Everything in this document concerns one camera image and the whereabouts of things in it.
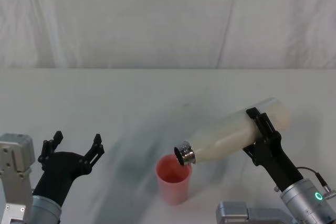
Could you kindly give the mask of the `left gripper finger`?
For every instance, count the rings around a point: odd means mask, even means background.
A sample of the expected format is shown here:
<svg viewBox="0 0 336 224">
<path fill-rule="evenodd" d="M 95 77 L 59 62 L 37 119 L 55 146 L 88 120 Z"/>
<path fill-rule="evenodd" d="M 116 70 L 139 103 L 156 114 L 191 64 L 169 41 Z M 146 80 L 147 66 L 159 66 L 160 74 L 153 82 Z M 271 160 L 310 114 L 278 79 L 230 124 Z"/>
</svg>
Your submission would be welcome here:
<svg viewBox="0 0 336 224">
<path fill-rule="evenodd" d="M 80 159 L 79 168 L 81 175 L 88 175 L 91 173 L 93 166 L 104 154 L 102 139 L 100 134 L 96 134 L 90 150 Z"/>
<path fill-rule="evenodd" d="M 50 160 L 51 155 L 55 152 L 58 145 L 63 139 L 61 131 L 57 131 L 51 140 L 44 140 L 41 154 L 38 157 L 38 162 L 41 163 L 42 168 L 46 167 L 47 162 Z"/>
</svg>

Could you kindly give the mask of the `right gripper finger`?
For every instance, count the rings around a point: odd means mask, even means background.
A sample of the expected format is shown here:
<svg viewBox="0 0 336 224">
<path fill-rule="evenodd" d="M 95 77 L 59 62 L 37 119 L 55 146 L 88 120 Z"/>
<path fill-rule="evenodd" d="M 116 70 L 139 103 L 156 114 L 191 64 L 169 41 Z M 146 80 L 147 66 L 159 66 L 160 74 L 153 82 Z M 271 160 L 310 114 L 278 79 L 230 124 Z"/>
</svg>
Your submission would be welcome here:
<svg viewBox="0 0 336 224">
<path fill-rule="evenodd" d="M 279 136 L 279 132 L 275 130 L 266 113 L 260 113 L 256 107 L 247 109 L 246 113 L 255 122 L 262 138 L 277 138 Z"/>
<path fill-rule="evenodd" d="M 259 166 L 256 144 L 250 144 L 243 148 L 243 151 L 250 157 L 255 166 Z"/>
</svg>

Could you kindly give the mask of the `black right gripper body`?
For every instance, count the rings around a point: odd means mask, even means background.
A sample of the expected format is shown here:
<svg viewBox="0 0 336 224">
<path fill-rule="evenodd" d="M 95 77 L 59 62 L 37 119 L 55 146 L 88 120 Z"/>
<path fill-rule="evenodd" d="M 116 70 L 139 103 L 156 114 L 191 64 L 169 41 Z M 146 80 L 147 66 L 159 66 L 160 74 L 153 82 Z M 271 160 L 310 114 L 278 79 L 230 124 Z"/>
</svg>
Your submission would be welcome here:
<svg viewBox="0 0 336 224">
<path fill-rule="evenodd" d="M 281 146 L 280 133 L 256 141 L 256 166 L 265 168 L 280 191 L 303 179 Z"/>
</svg>

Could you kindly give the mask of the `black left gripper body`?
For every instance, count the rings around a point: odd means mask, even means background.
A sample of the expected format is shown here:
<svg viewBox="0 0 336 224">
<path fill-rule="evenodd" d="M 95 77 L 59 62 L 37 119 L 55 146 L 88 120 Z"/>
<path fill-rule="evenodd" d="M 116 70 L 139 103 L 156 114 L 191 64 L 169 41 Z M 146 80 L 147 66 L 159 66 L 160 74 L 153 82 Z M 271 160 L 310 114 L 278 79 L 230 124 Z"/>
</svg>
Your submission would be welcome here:
<svg viewBox="0 0 336 224">
<path fill-rule="evenodd" d="M 72 152 L 40 155 L 38 161 L 44 171 L 33 195 L 48 198 L 62 206 L 74 180 L 91 173 L 91 165 L 84 157 Z"/>
</svg>

